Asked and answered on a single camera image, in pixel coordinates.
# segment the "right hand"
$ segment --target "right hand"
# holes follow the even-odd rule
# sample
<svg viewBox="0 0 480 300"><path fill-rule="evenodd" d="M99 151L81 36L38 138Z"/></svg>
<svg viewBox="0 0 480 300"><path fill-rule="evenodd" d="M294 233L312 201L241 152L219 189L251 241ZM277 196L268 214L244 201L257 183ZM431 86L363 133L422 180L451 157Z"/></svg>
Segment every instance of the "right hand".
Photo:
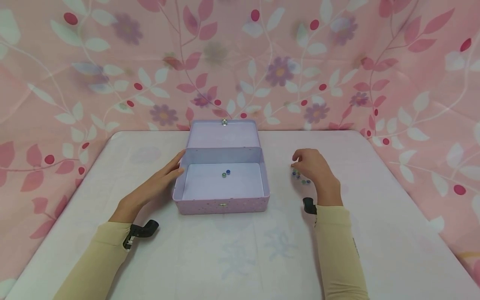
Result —
<svg viewBox="0 0 480 300"><path fill-rule="evenodd" d="M292 157L292 167L315 184L317 204L323 206L342 206L340 181L333 175L325 158L316 149L298 149Z"/></svg>

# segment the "left hand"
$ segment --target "left hand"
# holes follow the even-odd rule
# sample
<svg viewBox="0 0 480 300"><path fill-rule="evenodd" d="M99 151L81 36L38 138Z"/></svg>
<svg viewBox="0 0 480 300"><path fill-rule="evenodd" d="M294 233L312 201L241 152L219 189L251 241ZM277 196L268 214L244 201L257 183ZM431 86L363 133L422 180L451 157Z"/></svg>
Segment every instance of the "left hand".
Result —
<svg viewBox="0 0 480 300"><path fill-rule="evenodd" d="M108 221L132 223L145 204L159 196L173 180L183 174L184 170L180 168L180 159L184 154L185 149L180 151L160 171L157 171L133 192L125 196Z"/></svg>

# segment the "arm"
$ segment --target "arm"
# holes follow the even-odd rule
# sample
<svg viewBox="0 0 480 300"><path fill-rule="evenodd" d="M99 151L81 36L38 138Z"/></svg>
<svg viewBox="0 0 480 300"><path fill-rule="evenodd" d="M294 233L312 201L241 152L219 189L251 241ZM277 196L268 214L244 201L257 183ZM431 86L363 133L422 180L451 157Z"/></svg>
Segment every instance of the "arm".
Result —
<svg viewBox="0 0 480 300"><path fill-rule="evenodd" d="M54 300L104 300L128 251L123 241L140 210L183 173L181 151L163 169L123 198L110 220L98 227L90 245L68 274Z"/></svg>
<svg viewBox="0 0 480 300"><path fill-rule="evenodd" d="M310 178L317 191L315 235L325 300L368 300L360 258L351 232L350 213L343 207L340 181L314 149L299 149L292 164Z"/></svg>

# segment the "leaf pattern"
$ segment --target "leaf pattern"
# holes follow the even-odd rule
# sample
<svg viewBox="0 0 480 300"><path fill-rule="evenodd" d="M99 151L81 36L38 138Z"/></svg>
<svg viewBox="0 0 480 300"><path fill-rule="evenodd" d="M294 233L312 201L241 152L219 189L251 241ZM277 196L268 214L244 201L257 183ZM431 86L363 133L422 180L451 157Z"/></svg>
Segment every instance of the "leaf pattern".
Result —
<svg viewBox="0 0 480 300"><path fill-rule="evenodd" d="M62 0L56 16L52 3L36 12L47 27L20 18L21 1L0 9L0 194L11 195L12 216L35 224L12 246L41 241L115 132L231 118L259 130L360 131L431 225L449 231L447 245L480 252L456 239L475 229L455 224L480 224L479 202L469 204L480 194L480 35L467 14L480 3L262 0L235 14L233 2ZM32 47L32 37L48 43ZM199 95L207 105L192 103ZM154 121L155 105L175 121ZM328 110L318 123L305 119L314 105Z"/></svg>

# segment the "box lid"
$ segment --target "box lid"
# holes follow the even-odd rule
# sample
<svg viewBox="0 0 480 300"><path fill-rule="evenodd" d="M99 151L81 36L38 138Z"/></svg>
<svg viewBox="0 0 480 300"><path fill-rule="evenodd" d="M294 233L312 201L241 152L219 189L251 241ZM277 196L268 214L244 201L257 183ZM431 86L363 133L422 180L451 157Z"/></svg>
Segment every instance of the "box lid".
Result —
<svg viewBox="0 0 480 300"><path fill-rule="evenodd" d="M187 148L260 147L253 120L193 121Z"/></svg>

